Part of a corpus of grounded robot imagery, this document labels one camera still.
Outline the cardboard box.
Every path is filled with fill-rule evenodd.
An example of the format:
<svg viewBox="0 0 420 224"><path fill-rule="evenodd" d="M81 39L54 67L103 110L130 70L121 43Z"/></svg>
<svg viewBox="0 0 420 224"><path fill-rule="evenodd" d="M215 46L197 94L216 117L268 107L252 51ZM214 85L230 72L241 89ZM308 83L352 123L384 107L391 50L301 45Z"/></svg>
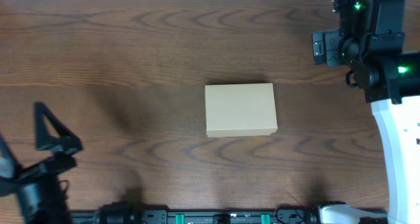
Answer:
<svg viewBox="0 0 420 224"><path fill-rule="evenodd" d="M278 130L272 83L207 85L208 137L271 135Z"/></svg>

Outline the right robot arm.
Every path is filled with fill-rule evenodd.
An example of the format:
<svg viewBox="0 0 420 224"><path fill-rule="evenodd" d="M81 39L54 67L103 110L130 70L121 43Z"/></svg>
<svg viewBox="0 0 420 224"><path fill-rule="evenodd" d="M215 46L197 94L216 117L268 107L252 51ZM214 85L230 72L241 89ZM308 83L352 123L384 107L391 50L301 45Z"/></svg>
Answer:
<svg viewBox="0 0 420 224"><path fill-rule="evenodd" d="M314 210L318 223L419 222L419 53L404 52L403 43L402 32L312 34L315 64L346 64L348 86L364 91L383 144L389 193L387 213L331 202Z"/></svg>

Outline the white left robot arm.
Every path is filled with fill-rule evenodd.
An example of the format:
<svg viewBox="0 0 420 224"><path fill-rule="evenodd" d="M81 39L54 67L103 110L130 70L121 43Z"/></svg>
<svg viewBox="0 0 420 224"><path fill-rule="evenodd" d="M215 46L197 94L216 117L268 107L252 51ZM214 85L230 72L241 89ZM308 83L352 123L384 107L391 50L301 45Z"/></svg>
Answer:
<svg viewBox="0 0 420 224"><path fill-rule="evenodd" d="M25 223L72 223L58 176L77 166L81 140L42 102L34 103L35 147L51 156L23 167L1 139L1 196L15 194Z"/></svg>

